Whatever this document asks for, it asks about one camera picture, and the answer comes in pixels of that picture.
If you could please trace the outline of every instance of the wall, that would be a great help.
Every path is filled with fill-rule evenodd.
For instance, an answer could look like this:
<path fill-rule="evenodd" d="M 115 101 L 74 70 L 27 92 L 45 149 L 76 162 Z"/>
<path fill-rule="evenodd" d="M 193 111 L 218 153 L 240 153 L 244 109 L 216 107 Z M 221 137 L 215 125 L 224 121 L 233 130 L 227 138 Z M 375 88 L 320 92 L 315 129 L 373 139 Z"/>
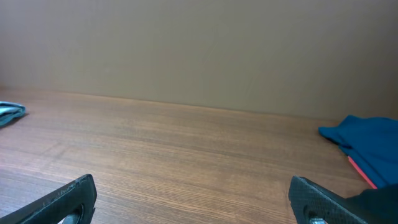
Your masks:
<path fill-rule="evenodd" d="M 2 0 L 0 83 L 398 117 L 395 0 Z"/>

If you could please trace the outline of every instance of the wooden table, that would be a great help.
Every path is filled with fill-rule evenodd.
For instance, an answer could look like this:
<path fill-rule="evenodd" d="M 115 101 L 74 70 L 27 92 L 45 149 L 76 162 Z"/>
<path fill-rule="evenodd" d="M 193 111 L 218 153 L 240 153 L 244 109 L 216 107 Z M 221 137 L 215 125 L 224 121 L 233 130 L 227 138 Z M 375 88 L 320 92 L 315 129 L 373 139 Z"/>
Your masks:
<path fill-rule="evenodd" d="M 335 121 L 0 90 L 28 115 L 0 129 L 0 216 L 83 174 L 92 223 L 295 223 L 301 175 L 343 197 L 367 184 L 319 126 Z"/>

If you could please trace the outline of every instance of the blue fabric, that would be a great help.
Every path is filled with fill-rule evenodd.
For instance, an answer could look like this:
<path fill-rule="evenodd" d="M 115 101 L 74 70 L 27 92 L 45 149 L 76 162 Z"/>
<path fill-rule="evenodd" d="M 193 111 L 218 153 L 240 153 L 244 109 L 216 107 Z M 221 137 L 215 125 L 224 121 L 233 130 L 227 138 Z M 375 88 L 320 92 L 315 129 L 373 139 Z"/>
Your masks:
<path fill-rule="evenodd" d="M 319 133 L 338 144 L 378 188 L 398 184 L 398 121 L 349 115 Z"/>
<path fill-rule="evenodd" d="M 25 114 L 25 106 L 17 103 L 0 101 L 0 127 L 6 125 L 14 118 Z"/>

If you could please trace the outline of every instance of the black plastic bracket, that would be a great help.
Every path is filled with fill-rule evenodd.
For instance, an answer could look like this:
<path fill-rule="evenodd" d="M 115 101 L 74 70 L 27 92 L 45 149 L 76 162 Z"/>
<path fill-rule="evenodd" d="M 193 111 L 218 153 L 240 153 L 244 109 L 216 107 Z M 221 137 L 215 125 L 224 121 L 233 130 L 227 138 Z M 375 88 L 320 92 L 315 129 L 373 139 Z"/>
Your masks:
<path fill-rule="evenodd" d="M 289 200 L 298 224 L 392 223 L 304 177 L 293 176 Z"/>
<path fill-rule="evenodd" d="M 0 224 L 89 224 L 97 198 L 91 174 L 83 175 L 25 207 L 0 218 Z"/>

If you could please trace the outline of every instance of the blue cloth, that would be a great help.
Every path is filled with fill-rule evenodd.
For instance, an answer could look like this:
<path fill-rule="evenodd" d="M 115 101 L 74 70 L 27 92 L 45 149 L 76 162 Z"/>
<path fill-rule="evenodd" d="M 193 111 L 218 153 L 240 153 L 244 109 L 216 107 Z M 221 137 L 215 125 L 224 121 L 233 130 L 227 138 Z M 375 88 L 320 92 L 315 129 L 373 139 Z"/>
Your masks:
<path fill-rule="evenodd" d="M 6 125 L 14 118 L 25 114 L 25 106 L 17 103 L 0 101 L 0 127 Z"/>
<path fill-rule="evenodd" d="M 338 144 L 378 188 L 398 184 L 398 121 L 349 115 L 319 133 Z"/>

